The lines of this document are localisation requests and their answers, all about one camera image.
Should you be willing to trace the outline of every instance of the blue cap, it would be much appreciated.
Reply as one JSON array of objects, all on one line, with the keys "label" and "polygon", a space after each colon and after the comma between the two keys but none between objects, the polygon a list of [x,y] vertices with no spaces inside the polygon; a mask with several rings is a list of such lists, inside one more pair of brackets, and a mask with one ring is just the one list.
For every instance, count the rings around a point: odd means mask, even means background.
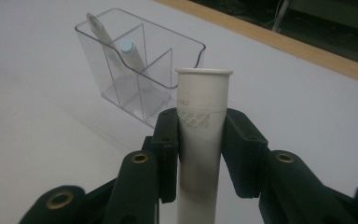
[{"label": "blue cap", "polygon": [[131,39],[122,39],[120,41],[120,49],[123,53],[130,53],[134,48],[134,43]]}]

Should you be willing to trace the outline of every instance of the white tabletop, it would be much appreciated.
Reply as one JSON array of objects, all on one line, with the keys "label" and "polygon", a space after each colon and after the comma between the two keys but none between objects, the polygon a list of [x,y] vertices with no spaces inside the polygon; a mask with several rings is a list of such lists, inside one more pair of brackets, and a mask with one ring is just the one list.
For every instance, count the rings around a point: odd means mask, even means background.
[{"label": "white tabletop", "polygon": [[[358,187],[358,81],[151,1],[0,0],[0,223],[16,223],[46,191],[90,192],[117,175],[153,130],[98,91],[77,39],[86,13],[120,7],[206,46],[203,67],[233,69],[229,107],[271,149],[300,156],[325,183]],[[216,223],[263,223],[221,165]],[[175,203],[160,207],[175,223]]]}]

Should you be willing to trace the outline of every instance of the clear plastic organizer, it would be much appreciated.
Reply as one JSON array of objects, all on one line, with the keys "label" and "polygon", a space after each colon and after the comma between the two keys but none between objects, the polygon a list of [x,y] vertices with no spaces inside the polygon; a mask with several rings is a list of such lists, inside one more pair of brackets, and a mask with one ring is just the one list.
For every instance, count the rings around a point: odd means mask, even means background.
[{"label": "clear plastic organizer", "polygon": [[[102,97],[154,127],[161,111],[176,107],[174,68],[200,67],[205,45],[119,8],[95,17],[111,43],[100,41],[87,21],[76,32]],[[129,40],[142,66],[123,54],[123,42]]]}]

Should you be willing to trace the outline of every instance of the cup rim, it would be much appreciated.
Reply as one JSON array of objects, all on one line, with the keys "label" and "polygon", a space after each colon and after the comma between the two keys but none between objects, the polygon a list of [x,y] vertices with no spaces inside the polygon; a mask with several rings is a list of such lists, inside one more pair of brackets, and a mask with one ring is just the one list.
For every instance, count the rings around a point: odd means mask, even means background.
[{"label": "cup rim", "polygon": [[229,76],[233,73],[232,70],[214,69],[214,68],[176,68],[175,72],[178,75],[194,74],[194,75],[225,75]]}]

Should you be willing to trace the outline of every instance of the table surface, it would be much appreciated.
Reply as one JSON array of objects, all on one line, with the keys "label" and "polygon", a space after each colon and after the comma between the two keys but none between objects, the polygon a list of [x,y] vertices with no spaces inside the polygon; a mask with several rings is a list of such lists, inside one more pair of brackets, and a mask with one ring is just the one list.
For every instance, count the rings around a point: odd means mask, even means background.
[{"label": "table surface", "polygon": [[[86,13],[120,7],[203,42],[203,67],[234,70],[228,105],[248,115],[271,149],[296,153],[333,189],[358,187],[358,81],[142,0],[0,0],[0,223],[16,223],[44,192],[90,192],[153,130],[106,102],[77,39]],[[263,223],[221,164],[216,223]],[[176,204],[160,207],[175,223]]]}]

